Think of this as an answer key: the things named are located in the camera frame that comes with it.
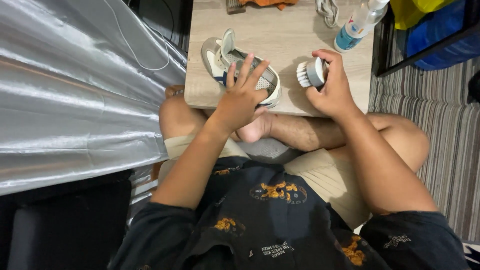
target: orange cloth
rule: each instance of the orange cloth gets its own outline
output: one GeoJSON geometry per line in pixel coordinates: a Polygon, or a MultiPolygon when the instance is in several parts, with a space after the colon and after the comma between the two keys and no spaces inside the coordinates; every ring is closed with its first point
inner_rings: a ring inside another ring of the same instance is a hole
{"type": "Polygon", "coordinates": [[[244,5],[247,2],[254,2],[261,7],[276,5],[280,10],[283,10],[287,4],[296,4],[299,0],[239,0],[239,2],[244,5]]]}

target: sneaker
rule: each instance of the sneaker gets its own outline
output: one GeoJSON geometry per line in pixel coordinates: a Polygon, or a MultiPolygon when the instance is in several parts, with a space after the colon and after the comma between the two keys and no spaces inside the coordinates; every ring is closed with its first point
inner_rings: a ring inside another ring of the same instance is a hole
{"type": "MultiPolygon", "coordinates": [[[[202,59],[208,73],[224,86],[227,86],[227,73],[230,65],[233,62],[237,63],[237,70],[235,72],[235,81],[237,81],[240,68],[247,55],[248,53],[235,47],[235,32],[233,29],[228,29],[223,35],[223,39],[211,37],[202,45],[202,59]]],[[[250,72],[262,61],[262,58],[255,56],[250,72]]],[[[280,78],[277,72],[268,66],[258,81],[256,89],[267,89],[268,91],[268,98],[262,101],[259,104],[260,106],[269,109],[275,107],[282,95],[282,87],[280,86],[280,78]]]]}

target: beige shorts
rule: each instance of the beige shorts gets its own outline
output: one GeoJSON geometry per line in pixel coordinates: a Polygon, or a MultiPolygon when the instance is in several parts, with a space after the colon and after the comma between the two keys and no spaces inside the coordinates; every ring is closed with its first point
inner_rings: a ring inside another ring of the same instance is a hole
{"type": "MultiPolygon", "coordinates": [[[[170,172],[193,138],[195,135],[165,140],[170,160],[160,168],[159,182],[170,172]]],[[[230,138],[219,158],[225,157],[249,158],[230,138]]],[[[327,150],[319,149],[294,159],[284,167],[287,173],[301,176],[325,202],[332,205],[351,229],[368,220],[370,211],[361,196],[355,172],[349,162],[335,159],[327,150]]]]}

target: light wood tabletop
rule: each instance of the light wood tabletop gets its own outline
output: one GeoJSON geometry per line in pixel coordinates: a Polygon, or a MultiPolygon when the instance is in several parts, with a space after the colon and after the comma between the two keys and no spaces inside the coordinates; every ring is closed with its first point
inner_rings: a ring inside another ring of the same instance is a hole
{"type": "MultiPolygon", "coordinates": [[[[312,51],[330,49],[343,24],[360,1],[337,0],[338,26],[329,29],[315,11],[314,0],[280,11],[274,6],[258,7],[250,3],[246,13],[227,15],[225,0],[195,0],[188,53],[185,101],[191,107],[216,108],[225,88],[213,79],[202,62],[201,48],[210,37],[222,38],[225,30],[235,30],[235,46],[269,59],[280,76],[282,97],[272,113],[321,116],[307,100],[305,89],[297,81],[297,66],[312,57],[312,51]]],[[[352,51],[342,54],[350,89],[357,106],[366,113],[370,95],[373,33],[369,33],[352,51]]]]}

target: silver satin fabric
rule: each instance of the silver satin fabric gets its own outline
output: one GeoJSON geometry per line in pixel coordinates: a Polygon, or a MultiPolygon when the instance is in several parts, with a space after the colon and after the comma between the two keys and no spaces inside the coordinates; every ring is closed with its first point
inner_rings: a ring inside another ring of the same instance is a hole
{"type": "Polygon", "coordinates": [[[168,158],[158,126],[186,55],[123,3],[0,0],[0,195],[168,158]]]}

